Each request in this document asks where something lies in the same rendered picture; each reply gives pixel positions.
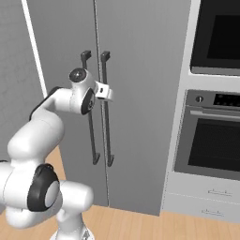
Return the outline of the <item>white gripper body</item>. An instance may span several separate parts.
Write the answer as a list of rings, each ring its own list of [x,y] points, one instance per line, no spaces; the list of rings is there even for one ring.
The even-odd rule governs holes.
[[[101,88],[100,97],[106,101],[113,101],[113,90],[111,88]]]

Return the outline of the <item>grey fridge door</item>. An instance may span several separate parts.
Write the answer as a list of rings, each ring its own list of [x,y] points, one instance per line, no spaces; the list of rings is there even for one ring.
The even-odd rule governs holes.
[[[81,53],[91,51],[87,69],[98,78],[98,54],[94,0],[27,0],[35,33],[43,77],[48,90],[69,88],[68,75],[82,65]],[[60,112],[65,137],[59,148],[66,179],[94,190],[94,204],[108,204],[105,155],[102,136],[101,105],[93,111],[93,126],[98,163],[93,164],[88,117]]]
[[[173,128],[190,0],[96,0],[107,80],[110,206],[157,215]]]

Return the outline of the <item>white fridge side panel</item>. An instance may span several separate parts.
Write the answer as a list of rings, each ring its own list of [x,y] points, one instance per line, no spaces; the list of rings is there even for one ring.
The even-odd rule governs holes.
[[[37,66],[37,74],[39,77],[42,94],[44,97],[46,97],[48,92],[47,92],[46,84],[45,84],[44,77],[43,77],[42,67],[41,67],[39,54],[38,54],[38,47],[37,47],[35,33],[34,33],[32,21],[31,21],[31,17],[30,17],[30,12],[28,9],[27,0],[21,0],[21,1],[22,1],[24,18],[26,20],[26,25],[27,25],[27,29],[28,29],[28,33],[29,33],[29,37],[30,37],[30,41],[31,41],[31,46],[32,46],[32,50],[33,50],[33,54],[34,54],[34,58],[35,58],[36,66]]]

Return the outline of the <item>steel built-in oven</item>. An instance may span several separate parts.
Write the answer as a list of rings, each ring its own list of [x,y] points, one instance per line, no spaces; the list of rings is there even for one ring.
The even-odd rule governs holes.
[[[203,102],[197,103],[197,96]],[[240,116],[240,94],[187,91],[173,167],[178,173],[240,181],[240,122],[199,117],[190,110]]]

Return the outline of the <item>white drawer front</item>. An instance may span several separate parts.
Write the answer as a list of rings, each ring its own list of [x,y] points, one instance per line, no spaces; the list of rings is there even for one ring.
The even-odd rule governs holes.
[[[220,191],[227,190],[232,193],[232,197],[209,194],[207,190],[212,188]],[[226,203],[240,203],[240,181],[181,172],[167,172],[164,197],[166,193],[174,193]]]
[[[195,198],[192,196],[166,193],[162,204],[162,209],[164,211],[183,215],[199,218],[210,218],[240,224],[240,203],[214,201],[204,198]],[[224,217],[203,214],[203,209],[208,209],[211,211],[218,210],[220,213],[224,214]]]

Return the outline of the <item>black built-in microwave oven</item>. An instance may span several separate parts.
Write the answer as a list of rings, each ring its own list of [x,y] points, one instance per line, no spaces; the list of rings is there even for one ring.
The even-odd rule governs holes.
[[[240,76],[240,0],[201,0],[190,71]]]

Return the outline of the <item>white oven cabinet frame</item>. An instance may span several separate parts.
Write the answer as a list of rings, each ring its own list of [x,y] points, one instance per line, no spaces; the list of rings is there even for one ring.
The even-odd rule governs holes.
[[[168,163],[166,168],[166,176],[167,172],[177,173],[173,169],[173,167],[175,163],[175,155],[181,120],[185,109],[187,91],[190,89],[204,91],[216,90],[218,92],[240,94],[240,76],[203,75],[193,74],[190,72],[190,59],[193,49],[193,42],[198,21],[200,3],[201,0],[191,0],[190,4],[190,12],[187,23],[187,35],[180,74],[180,82],[175,105],[175,114],[173,119],[172,137],[168,156]]]

